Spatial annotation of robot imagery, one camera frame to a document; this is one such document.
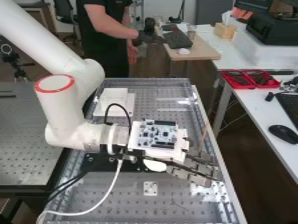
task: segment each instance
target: black shirt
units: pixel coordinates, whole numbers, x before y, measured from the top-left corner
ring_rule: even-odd
[[[116,39],[94,30],[85,5],[102,5],[106,14],[122,22],[124,7],[131,0],[77,0],[78,26],[85,56],[97,60],[101,64],[127,63],[126,40]]]

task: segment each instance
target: circuit board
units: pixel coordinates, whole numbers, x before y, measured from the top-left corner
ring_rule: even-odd
[[[176,142],[176,131],[175,122],[144,119],[139,126],[138,146],[172,150]]]

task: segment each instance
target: red ring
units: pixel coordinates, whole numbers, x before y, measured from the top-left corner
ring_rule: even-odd
[[[34,83],[34,90],[35,90],[37,92],[41,92],[41,93],[57,93],[57,92],[61,92],[61,91],[69,89],[69,88],[73,86],[73,84],[74,84],[74,78],[73,78],[70,75],[58,75],[58,76],[66,76],[66,77],[70,79],[70,82],[67,83],[66,86],[63,86],[61,89],[55,89],[55,90],[45,90],[45,89],[41,89],[41,87],[39,87],[39,82],[43,81],[45,79],[50,78],[50,77],[47,76],[47,77],[39,79],[39,80]]]

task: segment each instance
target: red case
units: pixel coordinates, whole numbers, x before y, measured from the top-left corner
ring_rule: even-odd
[[[271,77],[271,80],[269,81],[267,80],[267,83],[264,85],[260,85],[253,81],[252,77],[250,77],[248,72],[261,72],[263,73],[261,74],[263,78],[267,80],[268,77]],[[279,88],[280,83],[272,78],[272,76],[265,71],[250,69],[250,70],[243,70],[243,73],[246,74],[248,79],[251,79],[256,88],[259,88],[259,89]]]
[[[234,80],[234,77],[236,77],[236,76],[231,75],[231,73],[238,73],[238,76],[242,77],[248,82],[248,84],[247,85],[239,84]],[[255,89],[253,81],[247,77],[247,75],[242,71],[239,71],[239,70],[222,70],[220,75],[222,75],[223,79],[226,80],[226,82],[230,84],[232,89]]]

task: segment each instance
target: black mouse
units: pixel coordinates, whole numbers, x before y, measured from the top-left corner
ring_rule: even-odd
[[[298,135],[295,132],[283,125],[272,125],[268,128],[268,131],[272,135],[275,135],[277,138],[280,138],[287,143],[295,145],[298,144]]]

